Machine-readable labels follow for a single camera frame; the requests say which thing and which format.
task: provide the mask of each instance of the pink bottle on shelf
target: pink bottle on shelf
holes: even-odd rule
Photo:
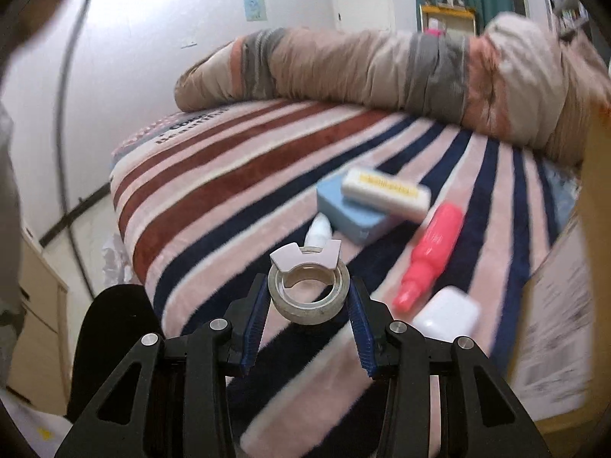
[[[439,205],[420,242],[412,250],[411,263],[392,302],[397,311],[408,312],[444,271],[463,220],[464,215],[458,206],[452,203]]]

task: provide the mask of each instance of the roll of tape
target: roll of tape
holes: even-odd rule
[[[320,248],[311,246],[299,249],[305,255],[322,251]],[[313,303],[300,303],[288,295],[285,287],[293,287],[296,283],[308,279],[332,285],[331,292],[325,298]],[[340,259],[337,260],[337,266],[333,270],[316,263],[305,263],[283,273],[276,264],[273,264],[268,274],[271,299],[278,312],[285,319],[305,326],[322,324],[337,315],[346,300],[349,286],[350,274]]]

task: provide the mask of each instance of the bed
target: bed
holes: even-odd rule
[[[111,192],[121,238],[166,335],[222,316],[256,273],[268,272],[270,252],[301,245],[317,212],[316,183],[351,166],[419,181],[433,202],[464,209],[456,249],[432,293],[452,284],[480,303],[473,337],[505,372],[522,287],[572,209],[564,177],[527,149],[355,105],[274,99],[179,113],[115,151]],[[404,222],[365,248],[334,236],[350,273],[390,304],[417,232]],[[323,293],[314,284],[299,292],[302,300]],[[386,386],[360,368],[347,320],[340,313],[299,326],[271,306],[255,367],[227,385],[234,437],[249,456],[375,452]]]

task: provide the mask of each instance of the rolled comforter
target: rolled comforter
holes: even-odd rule
[[[259,31],[196,63],[175,87],[183,111],[275,97],[404,110],[577,165],[590,101],[611,100],[611,82],[584,37],[561,44],[529,19],[501,14],[483,36],[463,40],[374,30]]]

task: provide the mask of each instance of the blue picture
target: blue picture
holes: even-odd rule
[[[267,20],[265,0],[244,0],[244,12],[248,22]]]

